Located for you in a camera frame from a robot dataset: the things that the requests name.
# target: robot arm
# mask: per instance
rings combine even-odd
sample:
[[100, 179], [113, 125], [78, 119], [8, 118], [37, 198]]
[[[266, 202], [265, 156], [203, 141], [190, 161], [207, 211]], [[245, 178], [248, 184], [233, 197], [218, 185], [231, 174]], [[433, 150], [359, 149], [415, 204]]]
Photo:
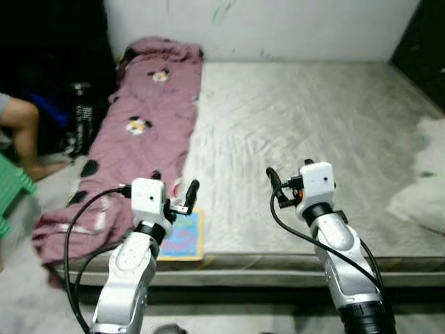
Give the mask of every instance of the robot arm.
[[[362, 255], [359, 235], [347, 225], [343, 212], [332, 210], [335, 190], [332, 165], [326, 162], [315, 164], [309, 159], [305, 163], [300, 168], [299, 176], [292, 177], [284, 184], [292, 189], [294, 199], [288, 200], [282, 193], [279, 194], [281, 198], [277, 196], [280, 208], [296, 206], [297, 217], [306, 222], [312, 237], [327, 246], [326, 249], [316, 246], [315, 253], [323, 263], [327, 286], [341, 315], [345, 332], [394, 334], [394, 314], [385, 303], [383, 291], [380, 291], [382, 287], [376, 287], [357, 268], [328, 251], [340, 253], [374, 276]], [[274, 189], [282, 187], [272, 168], [266, 172]]]
[[140, 332], [159, 246], [171, 235], [175, 214], [191, 214], [198, 188], [199, 182], [194, 180], [184, 206], [170, 207], [162, 181], [136, 179], [132, 182], [131, 208], [136, 229], [110, 257], [109, 276], [97, 303], [91, 333]]

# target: person's foot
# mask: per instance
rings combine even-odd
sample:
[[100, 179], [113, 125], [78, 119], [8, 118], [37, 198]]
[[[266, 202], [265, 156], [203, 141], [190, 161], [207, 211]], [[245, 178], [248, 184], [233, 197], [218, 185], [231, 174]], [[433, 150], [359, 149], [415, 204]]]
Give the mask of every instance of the person's foot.
[[64, 169], [68, 166], [69, 162], [57, 162], [54, 164], [32, 166], [25, 168], [25, 171], [28, 173], [30, 178], [36, 182], [38, 180], [44, 179], [46, 176], [49, 176], [55, 172], [58, 172], [61, 169]]

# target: green plastic stool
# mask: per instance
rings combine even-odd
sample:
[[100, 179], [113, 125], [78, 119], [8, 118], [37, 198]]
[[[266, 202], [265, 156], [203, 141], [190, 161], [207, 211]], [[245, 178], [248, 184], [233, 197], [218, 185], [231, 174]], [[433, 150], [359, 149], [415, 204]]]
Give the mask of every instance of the green plastic stool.
[[12, 201], [21, 191], [35, 193], [37, 186], [22, 170], [0, 153], [0, 239], [7, 237], [11, 226], [3, 217]]

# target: floor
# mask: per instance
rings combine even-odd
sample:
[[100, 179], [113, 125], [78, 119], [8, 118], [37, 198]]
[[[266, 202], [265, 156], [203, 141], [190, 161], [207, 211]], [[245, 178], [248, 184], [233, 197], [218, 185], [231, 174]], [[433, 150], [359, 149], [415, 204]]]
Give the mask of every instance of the floor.
[[[38, 196], [44, 212], [58, 206], [69, 196], [72, 175], [64, 171], [39, 184]], [[0, 334], [81, 333], [66, 294], [48, 286], [44, 269], [26, 239], [6, 259], [0, 273]], [[87, 322], [94, 308], [83, 307]], [[399, 333], [443, 334], [445, 312], [438, 305], [397, 306]], [[292, 305], [153, 305], [147, 308], [141, 333], [152, 333], [161, 324], [177, 322], [191, 334], [309, 334], [342, 333], [339, 317], [332, 308], [307, 315], [304, 308]]]

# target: pink blanket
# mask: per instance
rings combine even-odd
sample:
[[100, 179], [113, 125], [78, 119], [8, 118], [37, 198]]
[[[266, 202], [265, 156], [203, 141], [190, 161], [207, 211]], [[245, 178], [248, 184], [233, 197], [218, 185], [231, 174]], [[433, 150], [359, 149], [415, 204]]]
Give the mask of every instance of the pink blanket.
[[[120, 88], [90, 150], [76, 195], [65, 209], [43, 215], [33, 231], [42, 264], [63, 258], [67, 224], [82, 205], [100, 191], [150, 177], [159, 170], [171, 195], [181, 176], [196, 120], [202, 52], [163, 38], [143, 38], [127, 48]], [[70, 257], [85, 257], [119, 241], [132, 229], [130, 200], [110, 195], [96, 201], [78, 220]]]

